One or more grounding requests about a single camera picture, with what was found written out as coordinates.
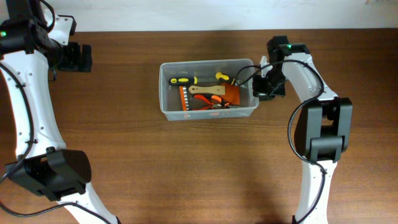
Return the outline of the orange scraper wooden handle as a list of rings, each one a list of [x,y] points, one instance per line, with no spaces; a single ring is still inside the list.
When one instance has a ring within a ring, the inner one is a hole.
[[[192,85],[188,88],[188,91],[193,95],[197,94],[215,95],[232,105],[240,105],[239,87],[235,85],[227,83],[223,83],[221,85],[214,85],[214,86]]]

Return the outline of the stubby black-yellow screwdriver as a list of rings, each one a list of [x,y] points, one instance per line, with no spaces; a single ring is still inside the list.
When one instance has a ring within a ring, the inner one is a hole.
[[[235,78],[231,78],[229,75],[217,72],[215,74],[215,78],[220,82],[220,84],[216,87],[217,90],[221,90],[221,86],[224,86],[225,89],[232,88],[232,89],[246,89],[246,85],[239,86]]]

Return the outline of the orange-black needle-nose pliers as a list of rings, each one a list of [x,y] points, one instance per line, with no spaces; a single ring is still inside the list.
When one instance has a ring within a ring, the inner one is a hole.
[[[234,105],[217,95],[201,95],[196,94],[193,96],[194,99],[200,100],[204,102],[206,105],[219,105],[218,109],[231,109],[231,108],[240,108],[239,105]]]

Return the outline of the orange bit holder strip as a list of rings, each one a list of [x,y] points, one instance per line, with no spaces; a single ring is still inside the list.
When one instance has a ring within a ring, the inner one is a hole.
[[[184,111],[189,110],[189,102],[188,102],[188,93],[187,93],[187,88],[185,86],[179,86],[180,90],[180,99],[182,103],[182,109]]]

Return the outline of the file with black-yellow handle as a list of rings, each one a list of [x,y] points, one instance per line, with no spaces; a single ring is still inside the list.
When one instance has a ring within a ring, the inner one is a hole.
[[[197,85],[201,83],[213,83],[218,82],[216,78],[198,78],[198,77],[191,77],[191,78],[171,78],[169,80],[170,86],[185,86],[185,85]]]

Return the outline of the red-black cutting pliers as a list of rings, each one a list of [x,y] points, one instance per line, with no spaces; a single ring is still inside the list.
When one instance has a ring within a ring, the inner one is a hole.
[[[215,105],[206,105],[204,107],[201,108],[194,108],[192,109],[192,111],[204,111],[204,110],[213,110],[213,109],[218,109],[219,105],[215,104]]]

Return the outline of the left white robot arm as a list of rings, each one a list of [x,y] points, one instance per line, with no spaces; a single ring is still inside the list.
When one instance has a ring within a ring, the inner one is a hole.
[[[70,41],[75,29],[74,17],[46,1],[1,2],[1,73],[16,126],[16,161],[4,176],[79,223],[117,223],[92,186],[87,155],[67,148],[53,112],[49,82],[57,72],[91,70],[91,46]]]

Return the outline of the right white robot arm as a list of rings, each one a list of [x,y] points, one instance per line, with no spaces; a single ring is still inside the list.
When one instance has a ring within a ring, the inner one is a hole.
[[[291,44],[279,35],[268,41],[267,51],[269,59],[252,76],[253,95],[261,101],[284,96],[290,82],[300,100],[287,126],[289,146],[302,162],[300,201],[292,223],[327,223],[331,180],[348,148],[353,104],[325,83],[305,44]]]

